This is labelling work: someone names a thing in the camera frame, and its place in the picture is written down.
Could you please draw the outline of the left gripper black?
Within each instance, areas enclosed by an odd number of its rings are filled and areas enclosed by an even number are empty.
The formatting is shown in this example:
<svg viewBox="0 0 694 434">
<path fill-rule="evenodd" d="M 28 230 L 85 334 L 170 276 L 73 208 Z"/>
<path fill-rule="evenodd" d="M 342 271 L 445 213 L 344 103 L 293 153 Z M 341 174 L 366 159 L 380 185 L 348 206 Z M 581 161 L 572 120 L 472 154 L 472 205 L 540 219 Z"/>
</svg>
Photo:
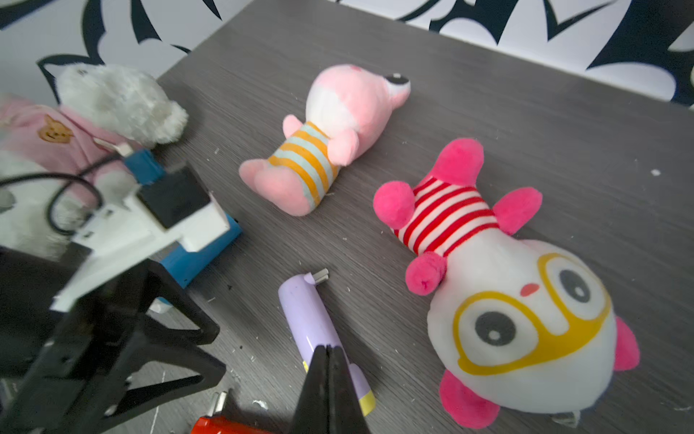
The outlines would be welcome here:
<svg viewBox="0 0 694 434">
<path fill-rule="evenodd" d="M 196 345 L 211 344 L 220 327 L 158 262 L 146 260 L 143 307 L 168 301 L 197 329 L 173 329 L 194 345 L 152 345 L 117 351 L 107 345 L 107 302 L 88 294 L 72 313 L 53 311 L 58 290 L 76 269 L 4 248 L 1 251 L 1 375 L 20 378 L 1 409 L 3 433 L 103 432 L 170 401 L 219 384 L 226 365 Z M 188 372 L 128 385 L 145 365 Z"/>
</svg>

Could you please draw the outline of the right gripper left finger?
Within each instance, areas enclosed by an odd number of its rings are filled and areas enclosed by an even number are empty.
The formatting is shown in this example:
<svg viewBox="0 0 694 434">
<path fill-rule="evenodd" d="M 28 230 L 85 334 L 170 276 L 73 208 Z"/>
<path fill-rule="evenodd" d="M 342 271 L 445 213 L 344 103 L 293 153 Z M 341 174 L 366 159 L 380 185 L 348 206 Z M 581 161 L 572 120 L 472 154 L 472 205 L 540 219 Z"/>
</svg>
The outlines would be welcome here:
<svg viewBox="0 0 694 434">
<path fill-rule="evenodd" d="M 300 393 L 289 432 L 325 434 L 329 432 L 330 347 L 319 345 Z"/>
</svg>

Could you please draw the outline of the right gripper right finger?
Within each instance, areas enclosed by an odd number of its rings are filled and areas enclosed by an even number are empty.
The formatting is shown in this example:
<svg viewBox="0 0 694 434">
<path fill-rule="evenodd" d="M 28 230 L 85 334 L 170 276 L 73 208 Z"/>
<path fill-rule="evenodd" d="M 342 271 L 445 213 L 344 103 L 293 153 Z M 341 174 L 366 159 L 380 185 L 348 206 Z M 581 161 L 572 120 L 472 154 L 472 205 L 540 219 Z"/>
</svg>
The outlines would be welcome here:
<svg viewBox="0 0 694 434">
<path fill-rule="evenodd" d="M 369 434 L 360 397 L 366 385 L 360 368 L 339 346 L 329 347 L 329 432 Z"/>
</svg>

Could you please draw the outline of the purple flashlight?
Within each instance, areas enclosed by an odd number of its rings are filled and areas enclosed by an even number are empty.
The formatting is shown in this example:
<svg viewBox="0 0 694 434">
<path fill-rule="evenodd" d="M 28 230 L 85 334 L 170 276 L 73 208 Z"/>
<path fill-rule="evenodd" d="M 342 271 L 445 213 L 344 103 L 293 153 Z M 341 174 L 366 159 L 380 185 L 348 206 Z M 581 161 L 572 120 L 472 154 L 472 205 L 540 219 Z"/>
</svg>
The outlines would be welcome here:
<svg viewBox="0 0 694 434">
<path fill-rule="evenodd" d="M 376 398 L 361 368 L 349 361 L 317 287 L 329 280 L 329 270 L 299 274 L 286 280 L 278 289 L 280 305 L 295 340 L 305 369 L 313 361 L 316 349 L 342 359 L 328 368 L 329 383 L 352 384 L 355 400 L 364 416 L 376 408 Z"/>
</svg>

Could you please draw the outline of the blue flashlight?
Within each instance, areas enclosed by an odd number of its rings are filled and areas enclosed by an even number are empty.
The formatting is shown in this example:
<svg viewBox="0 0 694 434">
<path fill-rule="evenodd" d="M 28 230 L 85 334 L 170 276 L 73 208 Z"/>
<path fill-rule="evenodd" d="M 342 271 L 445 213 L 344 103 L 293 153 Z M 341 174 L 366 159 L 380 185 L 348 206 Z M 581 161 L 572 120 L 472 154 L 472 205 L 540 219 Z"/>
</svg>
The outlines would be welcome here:
<svg viewBox="0 0 694 434">
<path fill-rule="evenodd" d="M 189 252 L 182 245 L 178 245 L 151 269 L 166 288 L 186 289 L 205 268 L 238 239 L 242 234 L 239 223 L 229 215 L 227 219 L 229 230 L 204 249 Z"/>
</svg>

